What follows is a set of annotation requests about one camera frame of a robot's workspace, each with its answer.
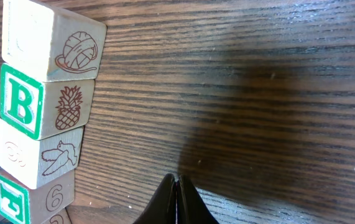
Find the wooden table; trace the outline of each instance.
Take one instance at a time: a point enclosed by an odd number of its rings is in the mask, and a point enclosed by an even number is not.
[[[74,224],[169,172],[220,223],[355,223],[355,0],[45,2],[108,25]]]

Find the bird illustration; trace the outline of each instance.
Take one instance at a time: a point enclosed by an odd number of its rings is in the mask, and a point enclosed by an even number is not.
[[[53,174],[59,168],[65,166],[68,161],[71,161],[73,166],[78,162],[78,156],[75,154],[75,146],[70,143],[64,144],[62,141],[58,143],[56,149],[43,151],[42,159],[46,162],[54,161],[52,165],[43,172],[43,176]]]

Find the toy block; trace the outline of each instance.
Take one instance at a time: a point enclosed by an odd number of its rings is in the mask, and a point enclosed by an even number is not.
[[[78,166],[83,127],[33,140],[0,119],[0,167],[37,189]]]
[[[1,223],[12,223],[12,222],[5,219],[0,221],[0,224]],[[57,214],[49,218],[47,221],[45,221],[43,224],[71,224],[71,220],[70,217],[68,216],[67,210],[64,208],[61,211],[59,211]]]
[[[41,83],[4,63],[0,116],[32,139],[44,139],[85,125],[94,80]]]
[[[13,223],[40,224],[71,204],[75,171],[31,190],[6,171],[0,171],[0,214]]]
[[[94,79],[105,24],[29,0],[4,0],[2,58],[40,82]]]

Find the block face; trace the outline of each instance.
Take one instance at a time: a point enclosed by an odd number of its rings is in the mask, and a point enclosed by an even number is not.
[[[28,190],[0,175],[0,214],[14,223],[28,224]]]
[[[33,140],[0,119],[0,166],[37,189],[78,166],[83,127]]]
[[[31,189],[37,188],[40,142],[0,119],[0,167]]]
[[[43,85],[4,63],[0,87],[1,118],[37,139],[41,128]]]
[[[94,80],[44,83],[44,115],[40,138],[85,125],[90,116]]]
[[[53,11],[41,4],[4,0],[3,59],[20,70],[29,64],[36,68],[30,73],[31,77],[40,80],[41,76],[46,75],[50,57],[53,20]]]
[[[36,1],[4,0],[3,10],[6,62],[41,82],[97,77],[104,24]]]
[[[75,171],[71,170],[41,188],[31,190],[6,171],[1,171],[0,214],[14,223],[46,222],[72,203],[74,180]]]
[[[75,199],[75,171],[71,170],[61,177],[30,191],[32,223],[42,223],[53,217]]]
[[[78,166],[82,137],[80,127],[40,141],[38,186]]]
[[[56,215],[52,216],[49,220],[44,222],[44,224],[71,224],[71,220],[68,216],[67,210],[64,208]]]

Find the green letter b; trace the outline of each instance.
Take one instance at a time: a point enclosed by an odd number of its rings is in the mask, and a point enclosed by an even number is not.
[[[32,103],[32,95],[25,86],[21,85],[17,81],[12,78],[10,78],[9,81],[11,83],[11,108],[7,112],[20,122],[29,124],[32,122],[32,112],[29,109],[29,105]],[[20,98],[20,91],[25,95],[24,100]],[[19,114],[19,106],[24,109],[25,116],[21,116]]]

